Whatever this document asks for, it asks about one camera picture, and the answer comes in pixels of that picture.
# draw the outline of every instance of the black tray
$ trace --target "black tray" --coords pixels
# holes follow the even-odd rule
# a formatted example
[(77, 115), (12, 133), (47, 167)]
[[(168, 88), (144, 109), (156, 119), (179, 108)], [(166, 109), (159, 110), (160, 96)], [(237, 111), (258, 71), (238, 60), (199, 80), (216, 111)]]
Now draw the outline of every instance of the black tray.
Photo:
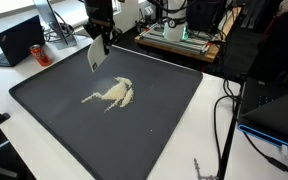
[[(88, 47), (10, 89), (16, 99), (96, 179), (147, 178), (202, 73), (118, 47), (92, 73)], [(117, 82), (133, 82), (134, 99), (104, 113), (112, 101), (94, 99)]]

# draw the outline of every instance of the white powder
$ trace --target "white powder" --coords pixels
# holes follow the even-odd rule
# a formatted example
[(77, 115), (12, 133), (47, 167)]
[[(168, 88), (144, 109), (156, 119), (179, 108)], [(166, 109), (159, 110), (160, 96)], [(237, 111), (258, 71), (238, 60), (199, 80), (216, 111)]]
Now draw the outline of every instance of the white powder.
[(127, 91), (120, 107), (125, 107), (126, 105), (128, 105), (128, 103), (130, 103), (131, 99), (133, 98), (133, 95), (134, 95), (134, 91), (131, 88)]
[(127, 84), (128, 87), (132, 86), (132, 81), (126, 78), (122, 78), (122, 77), (117, 77), (115, 78), (118, 82), (123, 82), (125, 84)]
[(125, 107), (131, 99), (133, 98), (134, 91), (132, 88), (131, 80), (123, 77), (115, 78), (119, 83), (109, 89), (104, 95), (99, 92), (93, 93), (91, 96), (83, 99), (81, 103), (85, 103), (86, 101), (91, 101), (93, 97), (100, 98), (102, 100), (115, 100), (108, 108), (105, 109), (104, 112), (110, 110), (112, 107), (117, 106), (120, 101), (122, 101), (120, 107)]

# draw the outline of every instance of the soda can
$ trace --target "soda can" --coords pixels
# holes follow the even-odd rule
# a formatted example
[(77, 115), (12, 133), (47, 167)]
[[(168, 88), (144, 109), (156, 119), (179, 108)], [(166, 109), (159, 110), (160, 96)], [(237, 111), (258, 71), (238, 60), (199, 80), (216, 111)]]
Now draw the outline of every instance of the soda can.
[(48, 66), (52, 63), (48, 55), (39, 44), (31, 46), (30, 51), (41, 66)]

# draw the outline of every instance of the keyboard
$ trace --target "keyboard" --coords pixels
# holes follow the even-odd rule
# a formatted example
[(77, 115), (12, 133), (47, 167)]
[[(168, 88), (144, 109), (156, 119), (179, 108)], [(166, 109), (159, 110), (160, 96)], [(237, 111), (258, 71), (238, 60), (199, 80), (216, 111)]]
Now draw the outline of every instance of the keyboard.
[(8, 64), (6, 57), (3, 54), (3, 57), (0, 57), (0, 64)]

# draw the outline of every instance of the black laptop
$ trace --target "black laptop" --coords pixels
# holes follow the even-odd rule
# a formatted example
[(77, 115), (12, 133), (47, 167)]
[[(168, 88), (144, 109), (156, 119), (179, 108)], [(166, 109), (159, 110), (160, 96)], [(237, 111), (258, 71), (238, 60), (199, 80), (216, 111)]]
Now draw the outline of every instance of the black laptop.
[(14, 67), (30, 55), (34, 44), (45, 44), (38, 15), (0, 33), (0, 66)]
[(238, 129), (278, 147), (288, 147), (288, 89), (248, 79), (242, 95)]

